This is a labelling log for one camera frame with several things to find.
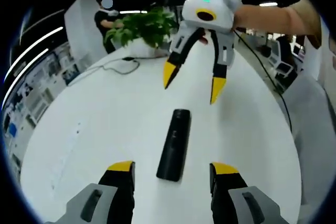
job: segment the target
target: hand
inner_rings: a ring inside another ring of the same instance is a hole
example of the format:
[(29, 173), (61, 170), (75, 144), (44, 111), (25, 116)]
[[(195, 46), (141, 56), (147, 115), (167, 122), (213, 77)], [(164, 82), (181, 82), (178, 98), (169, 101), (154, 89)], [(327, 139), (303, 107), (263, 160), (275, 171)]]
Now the hand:
[(115, 22), (113, 22), (114, 28), (121, 28), (124, 26), (123, 22), (120, 19), (117, 19)]

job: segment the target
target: person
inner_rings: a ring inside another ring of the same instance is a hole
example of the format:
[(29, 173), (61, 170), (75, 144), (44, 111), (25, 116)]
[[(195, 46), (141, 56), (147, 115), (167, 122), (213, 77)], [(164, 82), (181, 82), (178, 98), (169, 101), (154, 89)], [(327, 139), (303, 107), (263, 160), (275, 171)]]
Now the person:
[[(100, 33), (102, 34), (104, 40), (104, 37), (108, 30), (110, 30), (114, 26), (115, 28), (121, 28), (123, 26), (123, 23), (120, 22), (121, 15), (119, 14), (118, 11), (112, 8), (104, 8), (102, 6), (103, 0), (96, 0), (96, 1), (99, 4), (99, 10), (95, 14), (94, 22), (96, 23), (96, 26), (99, 29)], [(108, 40), (104, 44), (104, 47), (108, 54), (115, 51), (115, 47), (110, 40)]]
[(306, 35), (315, 48), (321, 46), (320, 16), (309, 0), (300, 0), (284, 8), (243, 5), (235, 14), (234, 26)]

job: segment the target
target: fluorescent light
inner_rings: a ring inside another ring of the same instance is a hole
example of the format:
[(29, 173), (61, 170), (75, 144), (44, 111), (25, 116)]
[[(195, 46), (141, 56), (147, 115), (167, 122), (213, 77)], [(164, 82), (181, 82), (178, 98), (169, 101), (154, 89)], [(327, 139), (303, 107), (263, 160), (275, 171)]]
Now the fluorescent light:
[(278, 5), (278, 3), (276, 3), (276, 2), (270, 2), (270, 3), (262, 3), (262, 4), (260, 4), (260, 6), (277, 6)]
[(41, 38), (39, 38), (37, 41), (35, 41), (33, 44), (31, 44), (19, 57), (17, 57), (17, 59), (13, 62), (13, 64), (11, 65), (11, 67), (9, 68), (9, 70), (7, 71), (7, 74), (5, 76), (5, 80), (7, 78), (7, 76), (9, 75), (9, 73), (13, 70), (13, 68), (18, 64), (18, 62), (22, 59), (22, 57), (24, 55), (26, 55), (33, 47), (35, 47), (37, 44), (39, 44), (42, 40), (48, 38), (49, 36), (57, 33), (58, 31), (61, 31), (63, 29), (63, 27), (58, 27), (57, 29), (47, 33), (46, 35), (42, 36)]
[(120, 14), (128, 14), (128, 13), (141, 13), (139, 10), (122, 10)]
[(120, 14), (129, 14), (129, 13), (147, 13), (146, 10), (122, 10)]
[(34, 64), (39, 58), (41, 58), (42, 55), (44, 55), (49, 49), (46, 48), (44, 49), (42, 52), (40, 52), (30, 63), (27, 64), (27, 66), (17, 75), (17, 77), (15, 78), (15, 80), (13, 81), (12, 85), (10, 85), (8, 91), (6, 92), (5, 98), (2, 102), (2, 106), (1, 109), (4, 107), (4, 104), (9, 96), (9, 94), (11, 93), (11, 91), (14, 89), (14, 86), (16, 85), (16, 83), (20, 80), (20, 78), (23, 76), (23, 74), (28, 70), (28, 68), (31, 67), (32, 64)]

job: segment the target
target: white round table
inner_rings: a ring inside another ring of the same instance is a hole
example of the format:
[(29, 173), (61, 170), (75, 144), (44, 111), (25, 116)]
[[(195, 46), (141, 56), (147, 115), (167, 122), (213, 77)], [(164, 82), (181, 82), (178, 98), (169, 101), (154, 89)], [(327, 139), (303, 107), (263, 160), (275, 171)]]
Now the white round table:
[[(128, 55), (122, 48), (95, 65)], [(213, 223), (209, 163), (222, 162), (237, 167), (249, 186), (257, 186), (280, 206), (283, 218), (296, 223), (298, 155), (285, 117), (259, 75), (236, 52), (222, 95), (210, 105), (212, 44), (194, 45), (167, 90), (164, 61), (141, 60), (126, 76), (99, 70), (51, 104), (30, 139), (21, 173), (24, 195), (37, 214), (57, 221), (66, 203), (97, 183), (108, 166), (133, 160), (133, 224)], [(183, 177), (174, 183), (155, 174), (178, 108), (191, 111), (192, 123)]]

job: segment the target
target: chair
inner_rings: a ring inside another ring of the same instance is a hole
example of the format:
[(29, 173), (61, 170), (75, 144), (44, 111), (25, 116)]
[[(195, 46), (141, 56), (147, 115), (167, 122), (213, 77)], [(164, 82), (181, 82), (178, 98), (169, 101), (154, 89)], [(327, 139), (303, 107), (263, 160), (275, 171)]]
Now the chair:
[(281, 57), (281, 53), (284, 53), (284, 48), (277, 40), (269, 41), (269, 44), (271, 47), (271, 54), (267, 58), (269, 63), (278, 73), (282, 74), (285, 78), (288, 77), (294, 67), (287, 63), (284, 57)]

